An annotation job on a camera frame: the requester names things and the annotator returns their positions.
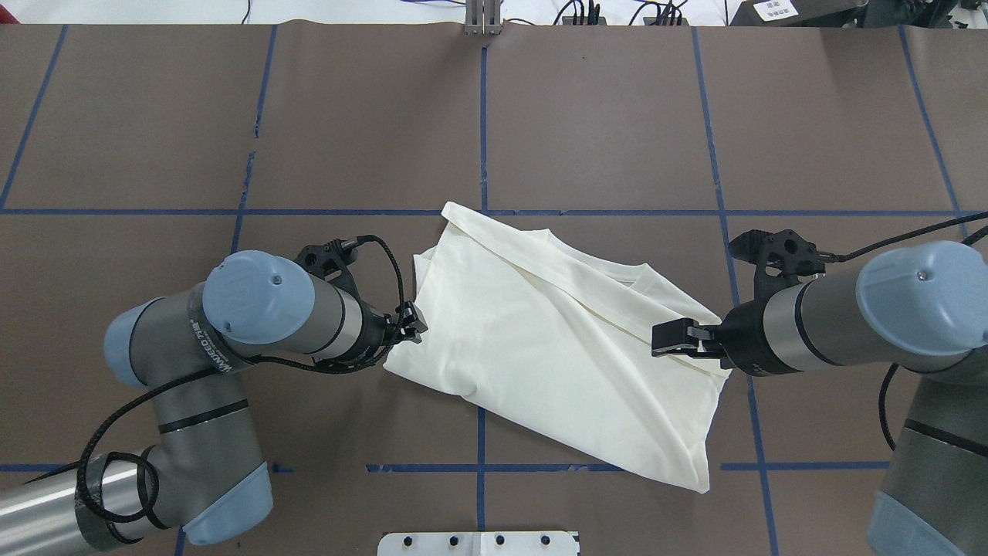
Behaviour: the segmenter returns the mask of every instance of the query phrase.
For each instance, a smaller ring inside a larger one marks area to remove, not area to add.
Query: white cloth
[[[704,442],[728,371],[651,356],[654,324],[719,319],[647,264],[573,249],[447,203],[415,257],[429,325],[384,368],[649,479],[704,493]]]

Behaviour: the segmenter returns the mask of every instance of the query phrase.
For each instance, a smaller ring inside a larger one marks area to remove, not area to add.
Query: silver metal cylinder
[[[115,461],[107,466],[102,482],[107,510],[121,514],[140,510],[136,476],[132,463]],[[68,471],[0,494],[0,554],[66,556],[95,550],[76,517],[75,477],[74,470]],[[155,528],[143,518],[121,523],[117,530],[133,539]],[[106,528],[96,532],[105,534]]]
[[[888,361],[934,372],[964,358],[966,353],[918,355],[885,341],[862,316],[855,295],[857,279],[857,272],[833,274],[772,296],[763,315],[772,352],[800,371]]]

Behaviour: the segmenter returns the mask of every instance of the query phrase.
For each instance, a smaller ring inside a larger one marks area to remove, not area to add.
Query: sticker label
[[[753,6],[755,11],[758,12],[758,17],[762,18],[762,21],[783,20],[799,15],[799,12],[796,11],[795,7],[792,6],[792,2],[789,0],[769,0],[768,2],[759,2]]]

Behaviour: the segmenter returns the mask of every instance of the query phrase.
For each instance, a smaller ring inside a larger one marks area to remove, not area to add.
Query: black cable
[[[34,477],[31,481],[28,481],[27,483],[25,483],[25,485],[28,485],[30,483],[33,483],[34,481],[40,481],[41,479],[47,479],[48,477],[54,477],[55,475],[60,475],[62,473],[65,473],[66,471],[71,471],[71,470],[75,469],[78,466],[79,466],[79,462],[78,461],[73,461],[72,463],[70,463],[68,465],[63,465],[63,466],[59,467],[58,469],[52,469],[51,471],[48,471],[44,475],[38,475],[37,477]]]
[[[373,241],[374,243],[380,245],[380,248],[383,249],[384,254],[387,255],[387,260],[391,261],[391,268],[394,269],[394,279],[398,283],[398,307],[405,305],[405,283],[401,279],[401,267],[398,266],[398,260],[394,258],[394,253],[391,252],[391,249],[387,246],[387,243],[376,235],[371,234],[357,236],[357,245],[362,245],[368,241]]]
[[[883,239],[882,241],[879,241],[878,243],[873,243],[873,244],[871,244],[871,245],[869,245],[867,247],[863,247],[861,249],[858,249],[857,251],[854,251],[854,252],[849,253],[849,254],[846,254],[846,255],[838,255],[838,254],[834,254],[834,253],[830,253],[830,252],[826,252],[826,251],[820,251],[819,252],[820,259],[822,261],[824,261],[824,262],[847,262],[847,261],[849,261],[851,259],[858,258],[858,257],[860,257],[860,256],[862,256],[862,255],[864,255],[866,253],[870,253],[870,252],[872,252],[872,251],[874,251],[876,249],[881,249],[882,247],[885,247],[887,245],[891,245],[892,243],[898,243],[899,241],[904,241],[906,239],[912,239],[913,237],[918,237],[920,235],[924,235],[924,234],[930,233],[930,232],[936,232],[937,230],[943,230],[944,228],[950,228],[951,226],[956,226],[958,224],[964,224],[966,222],[974,222],[974,221],[985,220],[985,219],[988,219],[988,212],[985,212],[985,213],[977,213],[977,214],[969,215],[969,216],[966,216],[966,217],[961,217],[961,218],[958,218],[958,219],[948,220],[946,222],[941,222],[939,224],[934,224],[932,226],[927,226],[925,228],[920,228],[920,229],[914,230],[912,232],[903,233],[903,234],[897,235],[895,237],[890,237],[889,239]]]
[[[658,2],[642,2],[641,6],[638,6],[638,9],[635,10],[634,14],[631,16],[631,21],[627,22],[627,24],[629,26],[633,25],[634,20],[638,17],[638,14],[640,14],[641,11],[644,10],[645,7],[649,5],[655,6],[655,17],[658,18],[659,14],[662,12],[662,6]]]
[[[190,382],[197,381],[207,376],[216,374],[217,372],[218,371],[216,371],[216,369],[210,367],[208,369],[203,369],[202,371],[192,373],[191,375],[186,375],[182,378],[177,378],[171,382],[167,382],[157,388],[149,390],[148,392],[144,393],[141,396],[138,396],[137,398],[134,398],[129,403],[124,405],[122,408],[116,410],[111,416],[107,417],[106,420],[104,420],[103,423],[100,424],[99,428],[96,429],[96,432],[93,433],[93,436],[89,439],[89,442],[86,443],[86,447],[82,450],[82,455],[79,456],[79,461],[75,463],[76,496],[78,497],[78,500],[82,502],[83,506],[85,506],[89,511],[94,513],[100,519],[112,523],[130,523],[133,521],[137,521],[142,517],[145,517],[147,513],[151,511],[151,509],[154,507],[154,503],[157,502],[158,500],[159,485],[158,485],[157,469],[155,469],[154,466],[151,465],[151,463],[147,459],[142,458],[140,456],[136,456],[124,452],[110,452],[107,454],[107,465],[109,465],[114,461],[128,461],[136,465],[138,468],[143,468],[144,473],[147,475],[150,482],[150,490],[148,491],[147,501],[146,503],[141,504],[140,510],[136,511],[135,513],[121,515],[119,513],[114,513],[104,508],[102,501],[97,501],[93,497],[93,493],[90,492],[89,483],[86,477],[86,472],[88,471],[88,467],[89,467],[89,458],[93,456],[93,452],[96,450],[96,445],[100,442],[100,439],[103,438],[103,435],[107,433],[107,430],[110,429],[110,426],[113,425],[114,422],[116,422],[119,418],[123,417],[137,406],[140,406],[144,402],[147,402],[148,400],[154,398],[155,396],[158,396],[159,394],[167,392],[173,388],[182,386],[183,384],[188,384]]]
[[[640,14],[646,6],[655,6],[655,21],[650,25],[666,25],[667,17],[670,19],[670,25],[673,25],[673,19],[678,17],[682,20],[683,18],[683,12],[680,11],[680,6],[683,6],[683,4],[677,6],[671,1],[666,4],[661,2],[642,2],[641,6],[638,6],[638,9],[634,11],[634,15],[631,16],[631,21],[627,22],[627,24],[629,26],[634,25],[634,20],[638,18],[638,14]]]
[[[974,243],[977,243],[978,241],[983,239],[985,235],[988,235],[988,226],[982,228],[981,230],[975,233],[972,233],[961,243],[965,245],[973,245]]]
[[[576,23],[576,5],[577,4],[579,4],[582,7],[583,6],[583,0],[569,0],[569,2],[566,2],[565,4],[563,4],[562,5],[562,8],[559,8],[559,13],[556,14],[556,19],[552,20],[552,25],[558,25],[559,24],[559,20],[562,19],[562,13],[565,12],[566,11],[566,8],[568,8],[570,5],[573,6],[573,23],[575,24]]]
[[[892,451],[895,451],[895,439],[892,438],[892,433],[888,430],[888,416],[885,414],[885,396],[888,394],[888,385],[892,384],[892,377],[895,376],[895,371],[897,370],[899,370],[899,364],[892,363],[892,366],[888,368],[888,372],[885,373],[885,378],[881,381],[881,388],[878,390],[878,424],[881,425],[881,434],[885,437],[885,442]]]

